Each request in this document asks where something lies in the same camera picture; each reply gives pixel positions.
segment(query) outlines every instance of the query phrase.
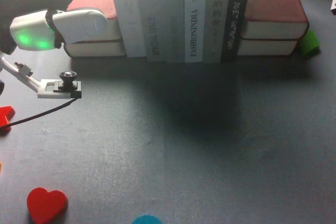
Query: wire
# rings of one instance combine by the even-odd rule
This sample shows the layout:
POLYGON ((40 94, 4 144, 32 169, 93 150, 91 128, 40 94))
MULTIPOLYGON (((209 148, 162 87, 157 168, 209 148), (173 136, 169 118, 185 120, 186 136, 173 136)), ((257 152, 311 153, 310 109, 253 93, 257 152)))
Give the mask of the wire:
POLYGON ((4 129, 4 128, 7 128, 7 127, 11 127, 11 126, 17 125, 17 124, 25 123, 25 122, 28 122, 28 121, 31 121, 31 120, 40 118, 40 117, 42 117, 42 116, 44 116, 44 115, 51 114, 51 113, 53 113, 53 112, 56 112, 56 111, 58 111, 58 110, 60 110, 60 109, 63 109, 63 108, 65 108, 65 107, 69 106, 70 104, 72 104, 72 103, 73 103, 74 101, 76 101, 76 100, 77 100, 77 98, 72 99, 71 101, 68 101, 68 102, 66 102, 66 103, 64 103, 64 104, 62 104, 62 105, 60 105, 60 106, 58 106, 58 107, 56 107, 56 108, 51 109, 51 110, 45 111, 45 112, 43 112, 43 113, 40 113, 40 114, 37 114, 37 115, 34 115, 34 116, 31 116, 31 117, 26 118, 26 119, 22 119, 22 120, 13 122, 13 123, 9 123, 9 124, 7 124, 7 125, 5 125, 5 126, 1 126, 1 127, 0 127, 0 130, 2 130, 2 129, 4 129))

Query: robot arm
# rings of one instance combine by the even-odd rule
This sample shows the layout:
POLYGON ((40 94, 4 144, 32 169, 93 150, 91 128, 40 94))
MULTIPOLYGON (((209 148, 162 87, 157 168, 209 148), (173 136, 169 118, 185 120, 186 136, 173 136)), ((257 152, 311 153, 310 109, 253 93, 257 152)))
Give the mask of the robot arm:
POLYGON ((76 73, 62 72, 62 80, 36 81, 32 70, 23 64, 7 62, 16 46, 40 51, 60 48, 62 42, 89 40, 107 27, 104 14, 95 9, 63 12, 72 0, 0 0, 0 71, 5 69, 37 92, 39 98, 70 99, 81 97, 81 83, 76 73))

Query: green block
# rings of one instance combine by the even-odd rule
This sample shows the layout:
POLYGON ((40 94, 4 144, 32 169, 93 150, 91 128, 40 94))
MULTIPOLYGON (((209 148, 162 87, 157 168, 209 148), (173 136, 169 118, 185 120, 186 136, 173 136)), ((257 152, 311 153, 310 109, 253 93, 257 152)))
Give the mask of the green block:
POLYGON ((320 51, 320 43, 313 31, 308 31, 299 43, 299 51, 304 58, 315 56, 320 51))

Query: table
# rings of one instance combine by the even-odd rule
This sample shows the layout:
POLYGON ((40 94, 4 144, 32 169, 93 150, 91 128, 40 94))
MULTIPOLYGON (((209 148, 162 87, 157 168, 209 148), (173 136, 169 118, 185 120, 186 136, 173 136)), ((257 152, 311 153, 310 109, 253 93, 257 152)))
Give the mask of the table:
MULTIPOLYGON (((69 198, 59 223, 334 223, 336 19, 302 0, 321 54, 231 65, 76 60, 16 50, 36 79, 74 70, 83 99, 0 138, 0 223, 29 223, 35 187, 69 198)), ((62 104, 2 72, 12 121, 62 104)))

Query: blue circle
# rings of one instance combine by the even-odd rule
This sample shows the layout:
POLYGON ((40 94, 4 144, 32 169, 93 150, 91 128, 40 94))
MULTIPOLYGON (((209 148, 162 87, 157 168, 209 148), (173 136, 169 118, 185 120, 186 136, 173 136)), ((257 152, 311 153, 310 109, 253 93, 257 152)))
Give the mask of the blue circle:
POLYGON ((143 215, 137 217, 132 224, 162 224, 162 222, 155 216, 143 215))

